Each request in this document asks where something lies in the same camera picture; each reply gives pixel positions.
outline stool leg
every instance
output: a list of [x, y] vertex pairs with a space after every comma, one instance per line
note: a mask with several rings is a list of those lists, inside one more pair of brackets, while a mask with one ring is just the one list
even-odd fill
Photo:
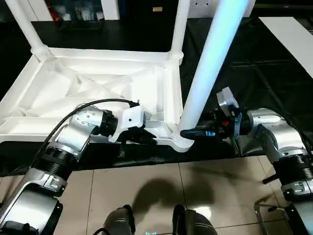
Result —
[[261, 211], [260, 211], [260, 208], [261, 207], [265, 207], [265, 208], [268, 208], [268, 211], [272, 212], [274, 210], [282, 210], [284, 211], [285, 209], [283, 207], [279, 207], [279, 206], [274, 206], [274, 205], [267, 205], [267, 204], [259, 204], [259, 203], [254, 203], [254, 213], [256, 215], [256, 218], [259, 222], [259, 225], [261, 227], [261, 230], [262, 230], [262, 233], [264, 235], [269, 235], [268, 233], [268, 230], [266, 229], [265, 227], [265, 223], [263, 221], [263, 218], [262, 218], [262, 215], [261, 215]]

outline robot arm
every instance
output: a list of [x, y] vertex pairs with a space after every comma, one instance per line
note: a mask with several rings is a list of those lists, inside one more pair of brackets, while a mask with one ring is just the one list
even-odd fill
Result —
[[74, 114], [1, 207], [0, 234], [53, 234], [63, 208], [56, 197], [64, 192], [91, 135], [106, 136], [111, 142], [125, 141], [125, 133], [144, 133], [144, 126], [140, 106], [126, 109], [118, 117], [93, 106]]
[[313, 234], [313, 162], [298, 131], [274, 111], [240, 109], [229, 88], [218, 93], [217, 98], [220, 109], [181, 135], [193, 140], [230, 137], [234, 145], [239, 145], [239, 135], [256, 139], [276, 171], [263, 182], [280, 180], [284, 197], [290, 202], [285, 211], [292, 230], [295, 234]]

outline tiled floor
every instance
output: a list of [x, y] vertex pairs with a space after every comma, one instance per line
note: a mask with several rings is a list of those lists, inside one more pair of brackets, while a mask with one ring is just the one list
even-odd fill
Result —
[[[60, 198], [64, 210], [54, 234], [92, 235], [124, 204], [133, 207], [137, 235], [170, 233], [173, 208], [184, 204], [210, 217], [219, 235], [260, 235], [253, 203], [285, 203], [279, 181], [261, 183], [272, 173], [264, 156], [74, 172]], [[1, 200], [19, 180], [2, 179]], [[272, 234], [291, 234], [280, 211], [262, 214]]]

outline white tube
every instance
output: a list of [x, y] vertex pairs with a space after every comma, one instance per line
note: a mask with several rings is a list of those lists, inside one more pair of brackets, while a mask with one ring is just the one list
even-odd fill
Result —
[[192, 129], [197, 125], [248, 3], [249, 0], [221, 0], [219, 3], [178, 129], [173, 134], [173, 140], [178, 145], [186, 148], [191, 143], [178, 136], [180, 130]]
[[175, 28], [170, 51], [171, 58], [182, 58], [182, 43], [184, 41], [188, 19], [190, 0], [179, 0], [175, 19]]
[[101, 5], [106, 21], [119, 20], [117, 0], [101, 0]]
[[26, 39], [28, 40], [32, 52], [37, 54], [43, 52], [47, 46], [42, 43], [33, 25], [25, 15], [23, 9], [21, 8], [18, 0], [5, 0], [6, 4], [10, 8], [15, 20], [19, 24], [21, 30], [23, 31]]

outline white plastic panel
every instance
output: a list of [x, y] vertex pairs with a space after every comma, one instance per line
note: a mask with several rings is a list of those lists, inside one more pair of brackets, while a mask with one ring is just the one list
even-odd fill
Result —
[[[154, 52], [139, 53], [131, 60], [125, 59], [130, 53], [127, 51], [119, 51], [118, 57], [111, 59], [102, 57], [103, 51], [65, 51], [74, 56], [64, 56], [59, 48], [56, 58], [44, 63], [31, 57], [0, 102], [0, 141], [5, 137], [38, 140], [36, 136], [46, 136], [78, 105], [105, 98], [139, 100], [147, 120], [151, 120], [147, 129], [158, 139], [171, 139], [167, 125], [178, 125], [182, 113], [178, 59], [161, 60], [167, 53]], [[145, 60], [154, 54], [158, 62]], [[129, 107], [119, 102], [96, 106], [116, 115]]]
[[[191, 0], [188, 18], [213, 17], [220, 0]], [[245, 17], [249, 17], [256, 0], [249, 0]]]

